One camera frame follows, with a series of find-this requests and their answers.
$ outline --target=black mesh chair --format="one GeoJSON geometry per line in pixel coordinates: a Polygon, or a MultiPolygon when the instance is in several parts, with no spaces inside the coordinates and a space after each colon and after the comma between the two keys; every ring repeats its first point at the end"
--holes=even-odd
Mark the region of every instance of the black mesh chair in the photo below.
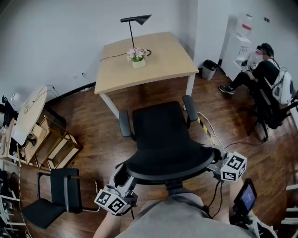
{"type": "Polygon", "coordinates": [[[256,110],[246,109],[249,113],[257,118],[255,125],[247,132],[249,136],[254,130],[257,124],[261,124],[265,132],[264,141],[268,140],[268,132],[266,124],[271,129],[277,129],[282,125],[285,118],[291,114],[288,111],[298,106],[298,102],[292,101],[292,103],[280,109],[279,103],[273,98],[272,95],[266,95],[263,89],[254,93],[253,99],[255,101],[256,110]]]}
{"type": "Polygon", "coordinates": [[[98,212],[84,209],[81,202],[80,180],[78,169],[54,169],[51,173],[38,173],[37,198],[35,202],[22,210],[24,217],[35,226],[46,229],[63,212],[81,213],[82,211],[98,212]],[[51,180],[52,202],[41,198],[40,178],[49,176],[51,180]]]}
{"type": "Polygon", "coordinates": [[[182,187],[182,181],[206,171],[216,156],[211,147],[190,139],[190,123],[198,119],[190,96],[183,102],[188,113],[185,121],[179,102],[168,102],[132,112],[133,134],[126,110],[119,113],[124,137],[131,137],[137,152],[124,162],[128,175],[138,184],[165,184],[169,189],[182,187]]]}

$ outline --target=black lamp shade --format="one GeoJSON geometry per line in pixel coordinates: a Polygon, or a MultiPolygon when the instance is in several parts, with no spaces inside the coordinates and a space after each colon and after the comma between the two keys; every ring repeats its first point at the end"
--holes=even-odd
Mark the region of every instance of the black lamp shade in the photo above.
{"type": "Polygon", "coordinates": [[[137,23],[139,23],[142,26],[149,19],[150,16],[152,16],[152,15],[122,18],[122,19],[120,19],[120,22],[136,21],[137,23]]]}

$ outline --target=hand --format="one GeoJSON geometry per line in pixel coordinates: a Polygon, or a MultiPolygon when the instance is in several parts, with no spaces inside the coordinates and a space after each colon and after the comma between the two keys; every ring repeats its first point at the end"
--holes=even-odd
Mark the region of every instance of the hand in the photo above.
{"type": "Polygon", "coordinates": [[[251,71],[246,71],[246,74],[248,75],[248,77],[251,79],[251,80],[255,80],[255,76],[253,76],[252,72],[251,71]]]}

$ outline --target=baseboard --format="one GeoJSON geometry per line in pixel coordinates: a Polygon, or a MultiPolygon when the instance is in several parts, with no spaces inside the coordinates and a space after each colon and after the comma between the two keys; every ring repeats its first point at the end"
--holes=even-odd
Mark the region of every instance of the baseboard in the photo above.
{"type": "Polygon", "coordinates": [[[82,91],[82,90],[84,90],[84,89],[86,89],[86,88],[90,88],[90,87],[94,87],[94,86],[95,86],[95,82],[93,82],[93,83],[91,83],[91,84],[86,84],[86,85],[84,85],[84,86],[82,86],[82,87],[78,87],[78,88],[76,88],[76,89],[74,89],[74,90],[72,90],[72,91],[69,91],[69,92],[67,92],[67,93],[65,93],[65,94],[63,94],[63,95],[60,95],[60,96],[57,97],[57,98],[54,98],[54,99],[49,100],[49,101],[47,102],[47,105],[48,105],[48,106],[54,105],[54,104],[56,104],[57,102],[59,102],[59,101],[60,101],[61,99],[63,99],[63,98],[66,98],[66,97],[68,97],[68,96],[70,96],[70,95],[72,95],[72,94],[78,93],[78,92],[80,92],[80,91],[82,91]]]}

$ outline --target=cable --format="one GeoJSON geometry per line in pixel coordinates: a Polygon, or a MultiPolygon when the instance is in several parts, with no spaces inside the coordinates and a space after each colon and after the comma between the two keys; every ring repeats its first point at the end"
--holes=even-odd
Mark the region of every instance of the cable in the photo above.
{"type": "Polygon", "coordinates": [[[209,120],[208,120],[208,119],[207,119],[201,112],[197,112],[197,113],[200,114],[202,117],[204,117],[204,118],[208,121],[208,123],[209,123],[209,125],[210,125],[210,127],[211,127],[211,129],[212,129],[212,131],[213,131],[213,133],[214,133],[214,136],[216,137],[216,139],[218,139],[220,145],[221,145],[222,148],[223,148],[224,146],[223,146],[222,142],[220,141],[220,139],[219,139],[219,138],[217,137],[217,135],[215,134],[214,128],[213,128],[213,126],[211,125],[211,123],[209,122],[209,120]]]}
{"type": "Polygon", "coordinates": [[[114,56],[105,57],[105,58],[101,59],[101,61],[102,61],[102,60],[105,60],[105,59],[108,59],[108,58],[118,57],[118,56],[120,56],[120,55],[125,55],[125,54],[127,54],[127,53],[123,53],[123,54],[119,54],[119,55],[114,55],[114,56]]]}
{"type": "Polygon", "coordinates": [[[131,207],[131,216],[132,216],[132,219],[134,220],[135,216],[134,216],[134,212],[132,211],[132,207],[131,207]]]}
{"type": "MultiPolygon", "coordinates": [[[[150,56],[150,55],[152,54],[152,51],[151,51],[151,50],[147,50],[147,51],[149,51],[149,54],[147,55],[147,57],[148,57],[148,56],[150,56]]],[[[123,54],[119,54],[119,55],[114,55],[114,56],[105,57],[105,58],[101,59],[99,62],[101,62],[102,60],[108,59],[108,58],[118,57],[118,56],[125,55],[125,54],[127,54],[127,53],[123,53],[123,54]]]]}
{"type": "Polygon", "coordinates": [[[221,183],[220,184],[220,205],[219,205],[219,209],[217,211],[217,213],[215,213],[215,215],[212,217],[214,218],[220,211],[221,207],[222,207],[222,204],[223,204],[223,193],[222,193],[222,188],[223,188],[223,184],[221,183]]]}
{"type": "Polygon", "coordinates": [[[58,96],[60,96],[60,94],[59,94],[58,91],[54,88],[53,85],[49,85],[49,84],[47,84],[46,86],[52,86],[52,88],[56,91],[56,93],[58,94],[58,96]]]}
{"type": "Polygon", "coordinates": [[[216,184],[215,191],[214,191],[214,196],[213,196],[213,199],[212,199],[211,203],[209,204],[208,208],[210,208],[211,204],[213,203],[213,201],[216,197],[217,187],[218,187],[219,183],[220,183],[220,181],[218,181],[218,183],[216,184]]]}
{"type": "Polygon", "coordinates": [[[264,144],[265,143],[265,141],[262,141],[261,143],[259,143],[259,144],[252,144],[252,143],[248,143],[248,142],[236,142],[236,143],[232,143],[232,144],[229,144],[227,147],[225,147],[225,149],[226,148],[228,148],[229,146],[231,146],[231,145],[236,145],[236,144],[246,144],[246,145],[262,145],[262,144],[264,144]]]}
{"type": "MultiPolygon", "coordinates": [[[[83,76],[84,78],[88,79],[87,77],[85,77],[84,73],[82,73],[82,76],[83,76]]],[[[89,79],[88,79],[88,81],[89,81],[89,83],[91,83],[89,79]]]]}
{"type": "MultiPolygon", "coordinates": [[[[45,93],[48,92],[48,91],[52,92],[52,94],[54,94],[55,97],[58,97],[52,90],[49,90],[49,89],[46,90],[46,91],[45,91],[44,93],[42,93],[41,95],[45,94],[45,93]]],[[[32,101],[32,102],[33,102],[32,105],[29,107],[29,109],[28,109],[26,112],[24,112],[24,114],[28,113],[28,111],[32,108],[32,106],[34,105],[34,103],[40,98],[41,95],[39,95],[38,98],[36,98],[34,101],[32,101]]]]}
{"type": "Polygon", "coordinates": [[[236,142],[236,143],[229,144],[227,147],[225,147],[225,149],[228,148],[228,147],[231,146],[231,145],[236,145],[236,144],[261,145],[261,144],[263,144],[263,143],[265,143],[265,141],[263,141],[263,142],[260,143],[260,144],[252,144],[252,143],[248,143],[248,142],[236,142]]]}

